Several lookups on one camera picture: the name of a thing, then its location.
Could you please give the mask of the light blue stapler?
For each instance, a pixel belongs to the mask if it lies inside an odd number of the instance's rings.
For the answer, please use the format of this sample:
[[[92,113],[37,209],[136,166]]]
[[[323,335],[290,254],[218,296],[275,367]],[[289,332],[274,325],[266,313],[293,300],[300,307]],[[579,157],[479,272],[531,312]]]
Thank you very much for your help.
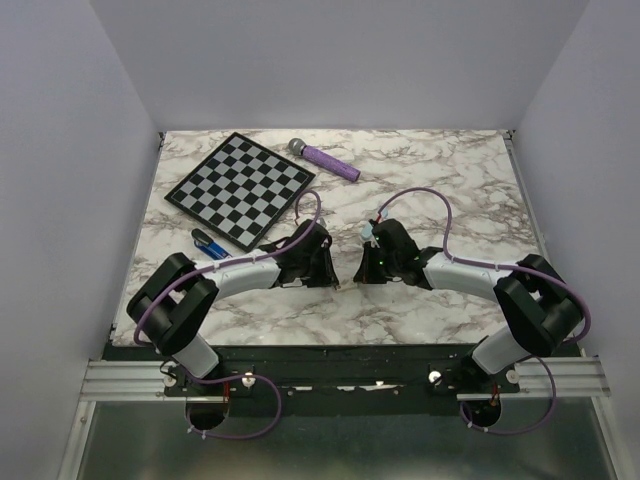
[[[373,226],[371,223],[366,223],[360,232],[360,238],[363,242],[368,242],[373,237]]]

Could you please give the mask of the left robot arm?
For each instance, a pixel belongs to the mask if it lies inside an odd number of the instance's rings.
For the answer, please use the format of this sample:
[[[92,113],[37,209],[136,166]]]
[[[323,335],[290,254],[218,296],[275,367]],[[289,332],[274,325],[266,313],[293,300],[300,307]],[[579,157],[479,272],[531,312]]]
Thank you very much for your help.
[[[201,265],[183,253],[172,254],[131,298],[127,315],[159,354],[188,371],[187,382],[197,393],[212,394],[222,380],[219,357],[199,330],[214,302],[297,281],[308,288],[336,287],[331,245],[325,227],[306,220],[281,248],[265,244]]]

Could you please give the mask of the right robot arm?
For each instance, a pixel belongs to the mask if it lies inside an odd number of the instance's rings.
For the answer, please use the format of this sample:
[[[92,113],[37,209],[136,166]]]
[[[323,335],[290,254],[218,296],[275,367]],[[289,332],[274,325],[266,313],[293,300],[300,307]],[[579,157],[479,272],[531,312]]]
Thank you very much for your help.
[[[461,361],[462,384],[480,392],[505,367],[528,356],[548,357],[582,321],[578,302],[541,256],[530,254],[515,269],[472,265],[448,258],[442,248],[421,249],[395,219],[369,222],[361,233],[359,284],[401,280],[425,290],[451,290],[499,305],[506,325],[481,340]]]

